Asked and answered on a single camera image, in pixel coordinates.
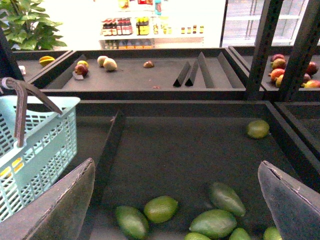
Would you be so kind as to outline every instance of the black metal post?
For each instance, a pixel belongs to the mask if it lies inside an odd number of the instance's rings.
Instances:
[[[265,72],[269,50],[275,35],[281,7],[284,0],[265,0],[255,39],[253,61],[246,85],[245,98],[257,100]]]
[[[11,77],[24,81],[15,56],[12,54],[6,36],[0,27],[0,78]]]
[[[290,102],[303,83],[320,39],[320,1],[309,0],[279,89],[279,101]]]

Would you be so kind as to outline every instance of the bottle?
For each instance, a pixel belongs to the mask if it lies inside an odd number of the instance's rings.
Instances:
[[[146,35],[146,28],[145,28],[145,18],[141,17],[140,18],[140,24],[139,24],[139,29],[140,29],[140,35]]]
[[[110,19],[107,22],[107,32],[106,33],[107,33],[107,36],[112,36],[112,22]]]
[[[133,28],[132,28],[132,24],[131,24],[131,19],[127,18],[128,24],[129,24],[129,35],[133,34]]]
[[[135,33],[136,33],[137,36],[140,35],[140,17],[136,18]]]
[[[122,32],[122,35],[127,35],[126,34],[126,21],[124,18],[121,19],[121,32]]]
[[[144,17],[144,35],[148,35],[149,33],[150,33],[149,18],[145,16]]]
[[[106,23],[103,24],[103,27],[102,27],[102,35],[103,36],[108,36],[107,34],[107,27],[108,25]]]
[[[117,33],[117,23],[116,23],[115,19],[113,19],[112,23],[111,23],[111,34],[112,34],[112,36],[117,36],[118,35],[118,33]]]
[[[143,49],[143,48],[144,48],[144,46],[143,46],[143,44],[142,44],[142,42],[141,42],[140,39],[138,39],[137,41],[135,41],[134,48],[135,48],[135,49]]]
[[[152,44],[151,44],[150,39],[146,39],[146,40],[144,41],[143,48],[144,48],[144,49],[152,49]]]
[[[128,40],[128,43],[126,44],[126,49],[135,49],[133,40]]]
[[[124,50],[124,49],[127,49],[127,45],[126,45],[125,41],[121,40],[119,42],[119,50]]]
[[[155,25],[153,25],[153,34],[154,35],[158,35],[159,34],[159,27],[158,27],[157,23]]]
[[[122,30],[121,30],[122,21],[121,21],[121,19],[118,19],[117,21],[118,21],[118,23],[116,25],[116,33],[118,35],[122,35]]]

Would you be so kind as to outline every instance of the yellow fruit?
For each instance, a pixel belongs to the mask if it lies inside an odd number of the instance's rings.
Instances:
[[[49,58],[49,59],[45,59],[45,60],[41,60],[40,64],[42,67],[47,66],[48,64],[52,63],[55,59],[54,58]]]
[[[250,138],[263,139],[269,134],[270,126],[264,120],[252,121],[246,127],[246,133]]]
[[[107,70],[107,72],[112,72],[115,71],[118,66],[115,60],[106,58],[103,62],[103,67]]]
[[[84,64],[87,68],[89,68],[89,64],[84,60],[78,61],[77,65],[78,64]]]
[[[43,61],[43,60],[48,60],[48,59],[55,59],[55,58],[52,57],[52,56],[43,56],[43,57],[41,57],[41,58],[39,59],[39,62],[40,62],[40,61]]]

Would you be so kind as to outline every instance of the potted plant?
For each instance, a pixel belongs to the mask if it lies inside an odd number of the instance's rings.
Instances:
[[[62,22],[53,22],[46,10],[39,5],[43,0],[1,0],[0,27],[12,50],[39,51],[53,50],[54,47],[66,47],[56,35],[57,26]]]

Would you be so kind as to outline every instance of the basket handle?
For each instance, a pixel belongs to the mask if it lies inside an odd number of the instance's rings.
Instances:
[[[25,81],[15,80],[12,77],[4,77],[2,78],[0,85],[6,89],[14,89],[17,94],[14,137],[18,139],[18,148],[21,148],[24,145],[28,93],[37,97],[52,112],[62,114],[62,111],[57,105],[55,105],[43,92]]]

